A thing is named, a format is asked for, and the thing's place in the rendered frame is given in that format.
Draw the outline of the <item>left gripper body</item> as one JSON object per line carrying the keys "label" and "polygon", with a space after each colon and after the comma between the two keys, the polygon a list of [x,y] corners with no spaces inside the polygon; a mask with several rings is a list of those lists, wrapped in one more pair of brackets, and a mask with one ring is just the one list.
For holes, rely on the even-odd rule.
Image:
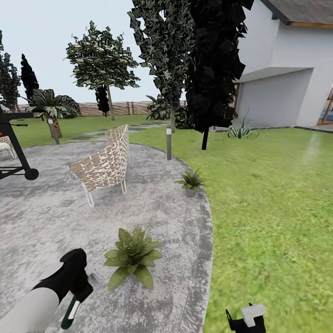
{"label": "left gripper body", "polygon": [[93,287],[89,284],[85,274],[84,278],[79,283],[73,284],[70,291],[76,296],[80,303],[82,303],[93,292]]}

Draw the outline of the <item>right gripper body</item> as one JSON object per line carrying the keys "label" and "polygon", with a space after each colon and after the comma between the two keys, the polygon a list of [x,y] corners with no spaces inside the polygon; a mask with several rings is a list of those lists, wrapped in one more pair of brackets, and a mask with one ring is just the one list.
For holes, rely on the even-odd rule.
{"label": "right gripper body", "polygon": [[235,333],[266,333],[262,316],[254,317],[255,326],[248,327],[244,319],[234,320]]}

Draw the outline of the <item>insectifuge atomizer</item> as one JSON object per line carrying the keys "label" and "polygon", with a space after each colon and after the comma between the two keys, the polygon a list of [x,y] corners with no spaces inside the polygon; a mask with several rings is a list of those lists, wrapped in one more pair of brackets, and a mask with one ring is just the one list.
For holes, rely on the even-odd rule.
{"label": "insectifuge atomizer", "polygon": [[66,314],[62,320],[62,324],[61,324],[62,329],[67,330],[68,328],[70,328],[72,326],[75,315],[76,315],[77,311],[79,310],[80,305],[81,305],[80,301],[74,295],[74,297],[70,303],[70,306],[67,309]]}

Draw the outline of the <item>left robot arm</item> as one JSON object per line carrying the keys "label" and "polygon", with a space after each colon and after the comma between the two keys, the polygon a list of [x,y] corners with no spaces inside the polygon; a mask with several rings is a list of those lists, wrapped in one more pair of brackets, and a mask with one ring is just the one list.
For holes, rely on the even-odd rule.
{"label": "left robot arm", "polygon": [[104,274],[96,267],[85,270],[86,253],[80,248],[69,251],[60,263],[40,277],[41,282],[2,320],[0,333],[45,333],[54,313],[66,294],[82,303],[93,292],[89,280],[102,287]]}

